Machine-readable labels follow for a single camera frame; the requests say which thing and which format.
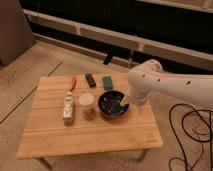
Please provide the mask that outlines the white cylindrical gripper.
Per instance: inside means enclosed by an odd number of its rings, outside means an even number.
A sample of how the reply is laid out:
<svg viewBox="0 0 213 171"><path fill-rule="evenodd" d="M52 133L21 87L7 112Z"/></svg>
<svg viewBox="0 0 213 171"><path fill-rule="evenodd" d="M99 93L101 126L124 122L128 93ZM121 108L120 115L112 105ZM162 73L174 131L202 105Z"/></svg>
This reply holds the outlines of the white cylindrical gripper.
<svg viewBox="0 0 213 171"><path fill-rule="evenodd" d="M144 105L147 101L147 93L130 87L128 94L122 98L120 105L125 106L128 101L137 106Z"/></svg>

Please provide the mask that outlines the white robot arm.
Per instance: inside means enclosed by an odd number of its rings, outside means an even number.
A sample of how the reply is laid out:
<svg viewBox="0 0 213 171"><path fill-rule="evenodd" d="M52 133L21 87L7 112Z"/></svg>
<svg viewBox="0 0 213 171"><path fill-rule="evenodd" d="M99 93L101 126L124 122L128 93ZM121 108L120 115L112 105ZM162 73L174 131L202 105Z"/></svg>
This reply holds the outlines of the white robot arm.
<svg viewBox="0 0 213 171"><path fill-rule="evenodd" d="M151 59L130 69L127 81L126 99L132 104L143 105L157 91L213 110L213 75L166 73Z"/></svg>

